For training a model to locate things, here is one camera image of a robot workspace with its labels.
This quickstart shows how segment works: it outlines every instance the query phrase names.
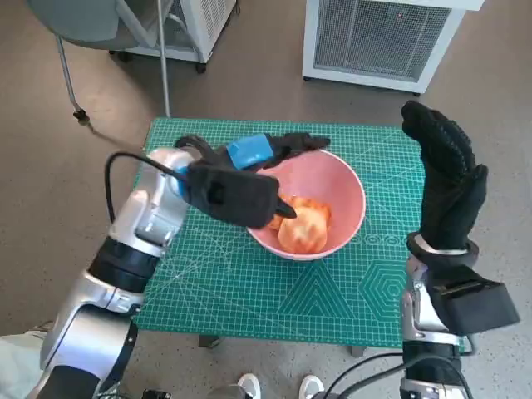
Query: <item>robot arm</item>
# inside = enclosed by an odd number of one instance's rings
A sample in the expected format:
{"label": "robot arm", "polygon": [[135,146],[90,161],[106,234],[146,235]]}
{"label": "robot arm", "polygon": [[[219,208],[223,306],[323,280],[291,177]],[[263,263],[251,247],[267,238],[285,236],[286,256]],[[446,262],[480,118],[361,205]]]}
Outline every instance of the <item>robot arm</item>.
{"label": "robot arm", "polygon": [[[172,170],[194,160],[177,149],[158,149],[149,157]],[[131,316],[187,209],[178,182],[143,165],[136,190],[47,334],[44,373],[30,398],[92,398],[121,379],[137,335]]]}
{"label": "robot arm", "polygon": [[[200,138],[188,136],[178,140],[179,148],[152,151],[148,157],[160,168],[142,165],[135,191],[47,334],[42,378],[28,397],[89,399],[116,384],[135,346],[131,316],[140,311],[145,287],[189,204],[249,227],[263,227],[276,213],[295,217],[278,198],[278,181],[248,170],[274,166],[328,143],[306,133],[257,135],[211,150]],[[178,171],[186,179],[178,181],[161,169]]]}
{"label": "robot arm", "polygon": [[[479,248],[468,235],[485,201],[488,170],[475,164],[471,142],[456,122],[414,101],[402,114],[403,130],[421,146],[426,172],[420,230],[406,240],[403,361],[433,354],[460,370],[461,337],[520,320],[505,285],[472,269]],[[466,393],[444,362],[419,362],[401,380],[402,399],[461,399]]]}

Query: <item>green cutting mat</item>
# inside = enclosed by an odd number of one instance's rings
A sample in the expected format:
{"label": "green cutting mat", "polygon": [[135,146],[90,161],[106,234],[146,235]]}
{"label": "green cutting mat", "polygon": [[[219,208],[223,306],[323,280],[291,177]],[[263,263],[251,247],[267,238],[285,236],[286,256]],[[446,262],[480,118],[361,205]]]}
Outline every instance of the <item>green cutting mat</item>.
{"label": "green cutting mat", "polygon": [[361,230],[335,254],[310,263],[281,259],[245,229],[191,209],[155,272],[141,328],[222,337],[396,347],[405,282],[405,237],[419,223],[424,179],[417,143],[394,127],[158,119],[146,151],[181,135],[221,145],[246,135],[328,135],[367,196]]}

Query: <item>gray floor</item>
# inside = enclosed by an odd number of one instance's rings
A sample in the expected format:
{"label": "gray floor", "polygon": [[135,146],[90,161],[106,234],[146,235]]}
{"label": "gray floor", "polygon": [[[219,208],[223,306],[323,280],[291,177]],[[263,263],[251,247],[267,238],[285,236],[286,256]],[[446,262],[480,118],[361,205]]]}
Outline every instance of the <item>gray floor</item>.
{"label": "gray floor", "polygon": [[[67,46],[76,93],[102,135],[80,127],[53,37],[18,0],[0,12],[0,334],[23,332],[54,316],[106,235],[103,163],[120,143],[141,147],[161,114],[156,59],[115,62],[105,52]],[[176,116],[398,124],[406,94],[300,77],[304,0],[243,0],[209,70],[170,63]],[[480,355],[464,361],[477,397],[532,397],[532,47],[529,0],[487,0],[468,14],[421,98],[457,119],[490,167],[489,199],[473,233],[478,269],[503,279],[523,321],[480,337]],[[116,167],[122,201],[135,165]],[[213,386],[256,372],[264,397],[296,397],[313,372],[330,382],[352,363],[343,347],[228,340],[212,352],[195,337],[143,332],[125,384],[177,397],[203,397]],[[358,377],[371,371],[361,372]],[[397,397],[397,378],[366,397]]]}

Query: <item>black cable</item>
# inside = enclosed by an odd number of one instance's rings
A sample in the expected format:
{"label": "black cable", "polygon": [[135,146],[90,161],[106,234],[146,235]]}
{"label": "black cable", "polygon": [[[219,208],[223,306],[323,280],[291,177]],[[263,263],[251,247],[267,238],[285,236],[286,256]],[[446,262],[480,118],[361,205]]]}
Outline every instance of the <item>black cable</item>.
{"label": "black cable", "polygon": [[383,357],[394,357],[394,356],[402,356],[402,353],[401,352],[394,352],[394,353],[381,353],[380,355],[375,355],[375,356],[371,356],[367,359],[364,359],[362,360],[361,362],[349,367],[345,372],[343,372],[342,374],[340,374],[340,377],[338,377],[336,380],[334,380],[334,382],[331,384],[331,386],[327,389],[327,391],[325,392],[325,395],[323,396],[323,399],[327,399],[328,396],[331,394],[331,392],[333,391],[333,388],[347,375],[349,374],[350,372],[352,372],[353,370],[359,368],[360,366],[372,361],[372,360],[377,360],[377,359],[380,359],[380,358],[383,358]]}
{"label": "black cable", "polygon": [[140,162],[144,162],[145,164],[153,166],[154,168],[160,170],[161,172],[167,175],[175,177],[177,180],[186,181],[185,175],[182,175],[181,173],[175,172],[172,169],[167,168],[159,162],[148,158],[146,155],[135,154],[133,152],[128,151],[117,151],[114,154],[111,154],[109,158],[107,158],[106,168],[104,170],[104,185],[106,187],[107,211],[109,212],[109,220],[111,221],[111,223],[115,221],[115,210],[113,208],[113,200],[111,198],[111,166],[113,165],[113,162],[116,160],[116,158],[120,157],[133,158],[135,160],[139,160]]}
{"label": "black cable", "polygon": [[467,394],[468,399],[473,399],[473,394],[471,393],[471,389],[469,388],[469,385],[467,384],[466,378],[464,377],[464,374],[455,366],[455,364],[449,360],[447,357],[433,355],[429,353],[425,353],[419,356],[414,357],[413,359],[409,360],[406,363],[402,363],[399,366],[395,366],[392,368],[389,368],[385,370],[384,372],[379,372],[377,374],[374,374],[371,377],[365,378],[350,387],[346,388],[339,396],[338,399],[347,399],[349,395],[351,395],[353,392],[358,391],[359,389],[362,389],[374,382],[377,382],[379,380],[382,380],[383,378],[389,377],[397,372],[401,372],[403,370],[406,370],[408,367],[415,366],[419,362],[424,362],[427,360],[436,360],[438,362],[444,362],[447,363],[456,373],[456,375],[460,378],[460,381],[462,383],[462,386],[465,389],[465,393]]}

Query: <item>white sneaker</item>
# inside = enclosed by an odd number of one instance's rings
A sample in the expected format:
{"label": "white sneaker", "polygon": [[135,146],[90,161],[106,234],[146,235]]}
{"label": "white sneaker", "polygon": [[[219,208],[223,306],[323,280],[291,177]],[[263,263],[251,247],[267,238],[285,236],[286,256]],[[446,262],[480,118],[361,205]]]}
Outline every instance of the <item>white sneaker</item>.
{"label": "white sneaker", "polygon": [[254,374],[244,374],[238,384],[250,395],[253,399],[260,399],[260,384],[259,379]]}
{"label": "white sneaker", "polygon": [[312,399],[319,392],[325,391],[323,382],[316,376],[306,376],[299,387],[299,399]]}

